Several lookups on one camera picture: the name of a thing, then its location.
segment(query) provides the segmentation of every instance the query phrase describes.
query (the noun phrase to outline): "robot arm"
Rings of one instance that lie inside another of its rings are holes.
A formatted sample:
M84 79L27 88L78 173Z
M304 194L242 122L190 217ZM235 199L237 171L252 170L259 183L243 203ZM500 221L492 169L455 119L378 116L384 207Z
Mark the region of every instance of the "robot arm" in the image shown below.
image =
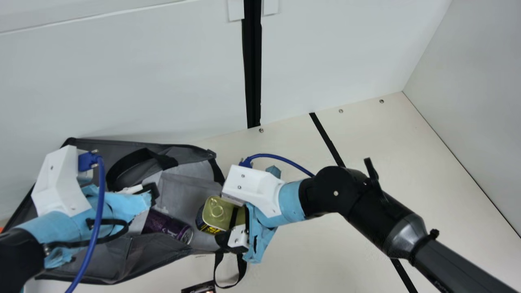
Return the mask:
M436 241L437 230L427 234L423 219L383 192L370 159L365 163L369 177L358 170L326 167L312 178L269 189L277 194L265 199L279 206L271 209L271 213L281 211L280 214L268 216L270 210L265 204L262 209L249 207L250 222L253 220L273 231L280 225L339 213L387 256L409 260L441 292L516 292ZM259 193L267 192L251 187L248 189L256 190L257 194L244 192L240 184L246 182L247 175L238 170L247 168L236 167L230 172L223 189L224 197L248 202L249 198L255 201ZM252 250L251 241L247 247Z

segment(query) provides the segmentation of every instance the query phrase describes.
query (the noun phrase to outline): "black handle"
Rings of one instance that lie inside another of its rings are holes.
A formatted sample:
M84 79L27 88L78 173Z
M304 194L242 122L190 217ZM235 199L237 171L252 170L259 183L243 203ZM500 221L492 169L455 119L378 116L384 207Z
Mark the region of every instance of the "black handle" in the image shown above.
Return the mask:
M20 293L23 285L43 271L42 246L29 232L11 229L0 234L0 288Z
M441 292L517 292L435 240L418 249L411 264Z
M162 170L167 170L179 166L179 163L173 157L167 155L160 155L154 153L149 149L139 149L135 152L132 152L124 156L110 168L110 170L107 172L107 175L105 176L107 180L108 190L119 191L120 189L122 189L122 187L118 186L117 184L119 176L121 176L123 173L130 170L131 168L151 159L155 159L155 161L161 167Z

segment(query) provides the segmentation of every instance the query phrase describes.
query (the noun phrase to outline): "black strap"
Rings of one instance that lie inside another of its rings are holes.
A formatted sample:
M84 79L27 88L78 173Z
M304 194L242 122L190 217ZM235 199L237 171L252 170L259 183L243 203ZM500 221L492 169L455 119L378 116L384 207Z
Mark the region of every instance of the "black strap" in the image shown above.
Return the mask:
M94 225L94 219L86 219L87 226L92 227ZM98 238L96 241L96 244L103 244L110 242L112 240L115 240L123 235L125 235L129 231L129 224L121 219L102 219L101 225L119 225L123 226L123 228L118 231L117 233L113 235L109 235L103 238ZM49 249L54 249L56 247L66 247L66 248L79 248L79 247L86 247L89 246L90 240L84 240L84 241L76 241L76 242L61 242L61 241L55 241L47 243L46 246L49 247Z
M230 225L228 226L228 228L230 230L235 226L235 222L237 220L237 213L238 213L238 211L239 211L239 208L237 206L235 206L233 208L233 212L232 212L232 215L231 215ZM228 237L224 237L226 242L228 241L229 237L230 237L229 235L228 235ZM234 287L235 285L237 285L242 280L242 278L244 278L244 275L246 274L246 268L248 267L248 263L244 259L242 259L242 254L241 253L237 254L237 268L239 270L239 279L233 285L221 287L221 286L219 286L217 284L217 280L215 280L215 272L217 271L217 267L222 262L223 258L224 258L224 253L223 253L222 250L219 250L219 251L217 251L215 253L214 283L215 283L215 286L217 286L217 287L219 287L221 289L228 289L228 288L231 288L231 287Z
M407 290L410 293L418 293L418 291L414 287L413 282L411 281L411 278L409 278L409 275L407 275L405 269L403 268L400 260L391 259L391 262L392 262L394 268L396 269L396 271L398 272L398 274L400 275L400 277L402 278L403 284L405 284L405 287L407 288Z
M221 287L217 284L217 280L215 280L215 272L217 271L217 267L222 262L223 258L224 258L224 253L222 251L217 251L215 253L214 282L215 282L215 286L217 286L221 289L228 289L228 288L231 288L231 287L237 285L242 280L242 278L244 278L244 275L246 275L246 268L247 268L248 264L246 263L246 261L244 259L242 259L241 254L237 254L237 268L239 269L239 279L237 280L237 282L235 282L235 284Z
M322 139L326 143L327 148L329 149L329 152L333 156L337 165L345 168L345 164L344 164L342 158L340 157L340 154L338 153L337 148L334 147L333 142L331 141L331 139L329 139L329 136L327 135L326 130L322 126L322 123L320 123L320 120L318 120L317 115L315 113L310 113L309 116L311 117L311 120L313 120L315 127L317 128L318 132L320 133L320 136L322 136ZM411 281L411 279L407 275L407 272L403 268L402 263L397 259L391 259L391 262L392 262L394 268L396 269L396 271L398 272L398 275L402 279L402 282L405 284L405 287L407 288L409 293L418 293L418 291L414 287L413 282Z
M124 156L110 168L110 170L107 172L107 175L105 176L108 190L113 191L118 189L116 181L118 180L119 176L121 176L121 174L151 159L155 159L162 170L179 166L179 163L173 157L160 155L146 148L139 149Z

